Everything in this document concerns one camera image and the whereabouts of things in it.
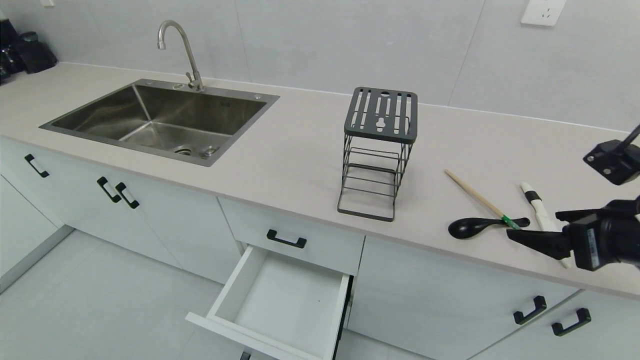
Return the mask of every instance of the stainless steel sink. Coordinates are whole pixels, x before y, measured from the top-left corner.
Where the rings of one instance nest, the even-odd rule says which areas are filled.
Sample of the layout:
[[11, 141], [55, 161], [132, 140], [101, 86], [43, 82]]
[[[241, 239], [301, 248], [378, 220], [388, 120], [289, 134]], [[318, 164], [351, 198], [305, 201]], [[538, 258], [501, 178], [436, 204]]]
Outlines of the stainless steel sink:
[[40, 127], [208, 167], [278, 98], [141, 79]]

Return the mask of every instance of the wall socket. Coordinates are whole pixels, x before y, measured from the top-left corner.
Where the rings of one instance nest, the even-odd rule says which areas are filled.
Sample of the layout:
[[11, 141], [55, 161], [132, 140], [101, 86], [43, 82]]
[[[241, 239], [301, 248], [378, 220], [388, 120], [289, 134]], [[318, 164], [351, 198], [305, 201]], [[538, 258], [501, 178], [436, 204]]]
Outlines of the wall socket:
[[529, 0], [521, 24], [555, 26], [566, 0]]

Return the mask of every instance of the black spoon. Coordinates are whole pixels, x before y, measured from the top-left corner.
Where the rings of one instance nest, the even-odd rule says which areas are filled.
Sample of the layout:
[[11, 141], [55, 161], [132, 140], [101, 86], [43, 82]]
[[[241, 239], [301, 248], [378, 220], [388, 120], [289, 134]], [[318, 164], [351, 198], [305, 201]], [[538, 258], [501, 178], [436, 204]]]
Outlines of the black spoon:
[[[531, 225], [531, 221], [528, 218], [513, 219], [513, 222], [520, 227], [527, 227]], [[489, 225], [504, 225], [500, 219], [492, 218], [461, 218], [449, 225], [449, 234], [456, 239], [469, 239], [472, 236], [478, 235], [482, 230], [486, 229]]]

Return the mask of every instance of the dish rack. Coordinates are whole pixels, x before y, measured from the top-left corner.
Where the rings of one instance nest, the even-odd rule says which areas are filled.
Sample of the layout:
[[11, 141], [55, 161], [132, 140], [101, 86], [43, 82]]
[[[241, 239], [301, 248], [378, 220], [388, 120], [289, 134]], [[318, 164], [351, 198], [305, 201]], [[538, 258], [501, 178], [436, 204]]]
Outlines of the dish rack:
[[417, 137], [417, 115], [413, 92], [354, 90], [344, 123], [338, 212], [395, 219], [398, 190]]

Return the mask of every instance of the white countertop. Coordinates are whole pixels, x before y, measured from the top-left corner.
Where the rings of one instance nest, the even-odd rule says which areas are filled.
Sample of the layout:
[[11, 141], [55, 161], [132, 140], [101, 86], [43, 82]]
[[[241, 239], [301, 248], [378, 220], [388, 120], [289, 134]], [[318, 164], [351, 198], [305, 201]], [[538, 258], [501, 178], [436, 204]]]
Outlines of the white countertop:
[[522, 181], [538, 191], [550, 213], [599, 208], [612, 199], [634, 199], [640, 193], [640, 181], [614, 186], [582, 162], [597, 143], [622, 139], [624, 133], [420, 105], [417, 141], [397, 198], [396, 219], [389, 223], [336, 210], [350, 95], [204, 79], [206, 86], [280, 96], [211, 167], [38, 128], [141, 78], [185, 82], [184, 76], [173, 74], [69, 63], [39, 74], [21, 74], [0, 86], [0, 134], [439, 254], [640, 300], [640, 271], [634, 266], [611, 264], [597, 272], [567, 270], [556, 260], [509, 240], [504, 230], [488, 229], [471, 240], [457, 240], [447, 232], [453, 220], [492, 214], [455, 185], [444, 168], [511, 218], [529, 217], [532, 230], [538, 226], [519, 189]]

